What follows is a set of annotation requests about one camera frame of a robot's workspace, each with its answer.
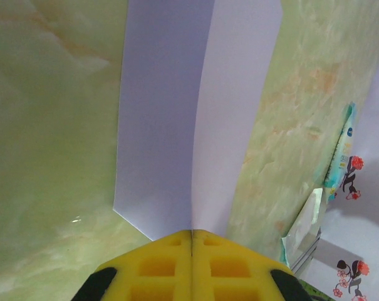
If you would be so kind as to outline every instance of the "plastic package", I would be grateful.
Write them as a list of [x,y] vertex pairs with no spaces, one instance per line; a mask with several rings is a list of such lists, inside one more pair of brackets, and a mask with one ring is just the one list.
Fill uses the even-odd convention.
[[333,159],[328,168],[326,178],[324,180],[324,191],[328,201],[334,199],[334,193],[346,172],[353,140],[353,128],[355,126],[356,105],[351,103],[346,113],[346,122],[338,139],[337,146],[334,151]]

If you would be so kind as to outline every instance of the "flower decal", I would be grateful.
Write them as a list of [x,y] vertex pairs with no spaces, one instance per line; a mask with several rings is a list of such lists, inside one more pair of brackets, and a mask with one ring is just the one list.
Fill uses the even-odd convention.
[[352,193],[349,193],[347,196],[346,196],[346,199],[347,200],[350,200],[350,199],[358,199],[361,197],[361,194],[360,194],[360,190],[358,190],[357,192],[352,192]]
[[354,296],[352,301],[367,301],[366,296]]
[[363,168],[363,159],[358,156],[353,156],[351,164],[352,167],[360,171]]
[[367,276],[367,274],[369,274],[370,272],[370,269],[369,269],[369,266],[364,263],[363,261],[359,261],[358,262],[358,271],[364,275],[364,276]]
[[347,288],[348,287],[348,281],[346,281],[345,279],[340,279],[340,285],[342,287]]
[[361,275],[367,276],[369,274],[369,266],[361,260],[355,260],[351,265],[344,260],[339,260],[337,268],[337,276],[340,279],[333,289],[334,296],[341,298],[343,292],[340,288],[343,287],[347,288],[348,293],[355,292],[352,301],[367,301],[366,296],[360,291],[360,283],[362,282]]
[[346,199],[358,199],[360,198],[360,190],[356,190],[354,181],[356,179],[355,171],[360,171],[363,168],[364,162],[361,157],[351,156],[348,159],[348,165],[346,167],[346,172],[340,187],[342,191],[345,192],[345,189],[348,188],[349,194]]
[[342,296],[342,292],[338,288],[334,288],[333,293],[335,297],[341,298]]
[[339,277],[341,277],[342,279],[344,279],[344,278],[346,277],[346,272],[345,272],[345,271],[338,270],[337,276],[339,276]]

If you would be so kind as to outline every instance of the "red flower pattern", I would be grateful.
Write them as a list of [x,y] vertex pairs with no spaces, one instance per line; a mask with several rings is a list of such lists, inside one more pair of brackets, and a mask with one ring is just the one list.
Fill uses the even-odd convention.
[[367,276],[367,274],[369,274],[370,272],[370,269],[369,269],[369,266],[364,263],[363,261],[359,261],[358,263],[358,271],[364,275],[364,276]]
[[354,296],[352,301],[367,301],[366,296]]
[[346,199],[347,200],[350,200],[350,199],[358,199],[361,197],[361,194],[360,194],[360,190],[358,190],[357,192],[355,193],[349,193],[347,196],[346,196]]
[[341,298],[342,296],[342,292],[338,288],[334,288],[333,293],[335,297]]
[[337,276],[339,276],[342,279],[344,279],[346,277],[346,273],[343,270],[338,270]]
[[363,168],[363,159],[361,157],[358,157],[358,156],[353,156],[352,157],[352,167],[354,167],[355,169],[357,170],[361,170]]
[[342,287],[347,288],[348,287],[348,281],[346,281],[345,279],[340,279],[340,285]]

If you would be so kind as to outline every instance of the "green marble surface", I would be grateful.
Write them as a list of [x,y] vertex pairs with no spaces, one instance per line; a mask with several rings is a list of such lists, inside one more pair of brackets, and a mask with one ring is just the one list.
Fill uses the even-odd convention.
[[379,0],[282,1],[283,21],[237,182],[227,237],[279,259],[321,187],[344,123],[379,62]]
[[0,300],[148,242],[112,211],[127,1],[0,1]]

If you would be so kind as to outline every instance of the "yellow sponge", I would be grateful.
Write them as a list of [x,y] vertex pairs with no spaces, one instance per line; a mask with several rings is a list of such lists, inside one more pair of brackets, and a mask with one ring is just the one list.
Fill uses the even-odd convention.
[[286,266],[204,230],[180,231],[98,267],[73,301],[310,301]]

